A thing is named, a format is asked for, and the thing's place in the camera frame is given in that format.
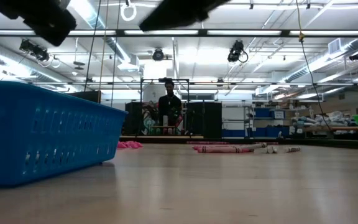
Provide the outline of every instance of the wooden floor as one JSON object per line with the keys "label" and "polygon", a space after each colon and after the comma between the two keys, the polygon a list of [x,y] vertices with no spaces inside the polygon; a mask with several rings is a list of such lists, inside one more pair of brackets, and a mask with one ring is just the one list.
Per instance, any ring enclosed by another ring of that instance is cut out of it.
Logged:
{"label": "wooden floor", "polygon": [[118,151],[103,166],[0,189],[0,223],[357,223],[358,150]]}

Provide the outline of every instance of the man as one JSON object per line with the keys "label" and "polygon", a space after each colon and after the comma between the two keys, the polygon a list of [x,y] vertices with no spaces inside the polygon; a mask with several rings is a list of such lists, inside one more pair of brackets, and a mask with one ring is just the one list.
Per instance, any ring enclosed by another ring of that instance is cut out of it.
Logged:
{"label": "man", "polygon": [[176,123],[176,117],[174,114],[180,112],[181,101],[173,94],[174,86],[175,84],[173,84],[172,80],[167,80],[165,82],[167,94],[165,96],[161,96],[158,101],[160,125],[163,125],[163,117],[168,116],[168,125],[174,126]]}

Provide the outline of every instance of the black shirt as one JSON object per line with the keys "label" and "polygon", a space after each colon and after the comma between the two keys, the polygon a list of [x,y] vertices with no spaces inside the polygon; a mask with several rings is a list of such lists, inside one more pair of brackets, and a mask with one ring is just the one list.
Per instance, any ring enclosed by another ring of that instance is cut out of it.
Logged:
{"label": "black shirt", "polygon": [[181,101],[180,99],[173,95],[169,97],[168,95],[161,96],[158,101],[158,114],[160,115],[160,125],[162,125],[163,117],[168,116],[168,125],[174,125],[175,121],[170,117],[170,114],[173,110],[180,110]]}

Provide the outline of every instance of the blue plastic basket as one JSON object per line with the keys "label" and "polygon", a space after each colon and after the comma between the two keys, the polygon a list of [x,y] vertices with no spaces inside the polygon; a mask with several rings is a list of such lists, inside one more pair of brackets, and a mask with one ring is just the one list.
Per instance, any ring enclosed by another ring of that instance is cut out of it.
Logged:
{"label": "blue plastic basket", "polygon": [[126,114],[33,85],[0,82],[0,185],[112,159]]}

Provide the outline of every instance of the ceiling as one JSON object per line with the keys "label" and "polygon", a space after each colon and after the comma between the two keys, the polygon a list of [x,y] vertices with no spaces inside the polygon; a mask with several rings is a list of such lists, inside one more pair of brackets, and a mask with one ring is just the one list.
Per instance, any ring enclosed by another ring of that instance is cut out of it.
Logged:
{"label": "ceiling", "polygon": [[[158,4],[154,1],[136,1],[131,4],[136,5],[137,14],[131,21],[124,21],[119,15],[119,1],[92,1],[97,10],[101,4],[100,17],[108,19],[106,26],[109,29],[139,29],[138,24],[145,18]],[[358,29],[358,0],[311,0],[311,9],[300,9],[301,25],[304,29]],[[295,1],[291,0],[255,0],[254,9],[249,9],[249,1],[231,1],[209,14],[209,19],[203,23],[194,24],[191,27],[181,29],[298,29],[298,14],[293,9]],[[77,21],[77,29],[90,29],[79,13],[72,7],[68,10],[74,15]],[[131,9],[126,9],[125,15],[131,15]],[[0,14],[0,29],[28,29],[21,19],[11,21]],[[11,52],[20,54],[23,57],[37,64],[35,59],[19,50],[21,37],[0,37],[0,46],[7,48]],[[99,80],[112,80],[114,74],[116,82],[139,81],[139,72],[125,72],[117,68],[120,64],[114,58],[114,52],[108,45],[104,46],[102,38],[82,37],[78,40],[78,50],[76,52],[76,39],[69,37],[61,46],[55,47],[38,37],[26,38],[33,43],[48,49],[50,55],[56,56],[60,60],[60,66],[56,66],[58,61],[54,61],[47,69],[67,77],[69,80],[83,82],[87,73],[89,63],[89,77]],[[231,64],[227,62],[227,55],[233,43],[239,38],[235,37],[176,37],[175,43],[178,47],[178,77],[189,78],[195,82],[216,81],[224,78],[227,82],[277,82],[277,77],[285,76],[288,71],[305,64],[305,58],[298,38],[240,38],[249,54],[249,61],[243,65]],[[322,54],[328,49],[328,44],[334,38],[306,38],[304,42],[305,53],[308,59]],[[161,48],[167,55],[173,54],[173,40],[171,37],[118,37],[118,43],[128,54],[137,55],[140,64],[152,63],[150,52],[156,48]],[[92,57],[89,58],[88,52],[92,49]],[[74,61],[85,63],[82,71],[74,70]],[[357,62],[348,61],[346,66],[355,66]],[[168,69],[167,75],[173,75],[172,61],[168,60],[162,64]],[[323,76],[335,74],[344,70],[345,63],[343,58],[335,60],[314,72],[322,73]],[[112,86],[103,85],[102,89],[111,89]],[[136,85],[116,85],[114,89],[138,89]],[[196,89],[207,89],[208,86],[196,86]],[[256,86],[239,86],[237,90],[254,90]]]}

